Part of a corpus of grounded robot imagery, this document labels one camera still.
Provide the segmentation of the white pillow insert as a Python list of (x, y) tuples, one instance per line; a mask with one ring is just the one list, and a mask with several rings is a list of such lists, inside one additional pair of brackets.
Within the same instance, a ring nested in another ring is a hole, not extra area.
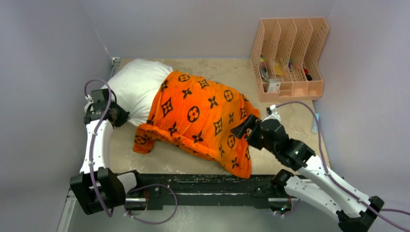
[(129, 112), (128, 122), (136, 127), (146, 123), (153, 100), (171, 66), (158, 61), (135, 59), (115, 74), (108, 84), (116, 94), (117, 104)]

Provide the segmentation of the orange patterned pillowcase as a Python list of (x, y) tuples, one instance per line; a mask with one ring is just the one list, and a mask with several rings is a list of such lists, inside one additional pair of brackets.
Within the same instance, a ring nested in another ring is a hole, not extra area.
[(137, 127), (133, 150), (147, 154), (156, 141), (162, 141), (248, 179), (249, 145), (231, 130), (250, 115), (260, 116), (260, 111), (236, 89), (173, 71), (161, 84), (147, 121)]

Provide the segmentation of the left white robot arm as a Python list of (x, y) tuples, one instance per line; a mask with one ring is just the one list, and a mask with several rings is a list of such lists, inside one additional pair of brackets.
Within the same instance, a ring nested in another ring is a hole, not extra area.
[(79, 174), (70, 179), (70, 188), (85, 214), (107, 211), (111, 215), (113, 208), (124, 205), (126, 194), (140, 197), (144, 184), (136, 180), (135, 171), (115, 174), (109, 168), (113, 130), (127, 122), (129, 112), (117, 104), (115, 93), (106, 88), (92, 91), (87, 99), (86, 153)]

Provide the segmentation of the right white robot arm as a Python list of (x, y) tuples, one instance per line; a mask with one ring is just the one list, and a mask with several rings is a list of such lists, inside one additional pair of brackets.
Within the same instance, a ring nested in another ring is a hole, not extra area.
[(271, 180), (276, 196), (288, 194), (307, 202), (337, 221), (344, 232), (367, 232), (384, 206), (380, 197), (370, 197), (338, 176), (304, 142), (290, 138), (271, 116), (260, 120), (250, 115), (231, 133), (245, 137), (256, 149), (266, 149), (283, 166), (304, 176), (281, 169)]

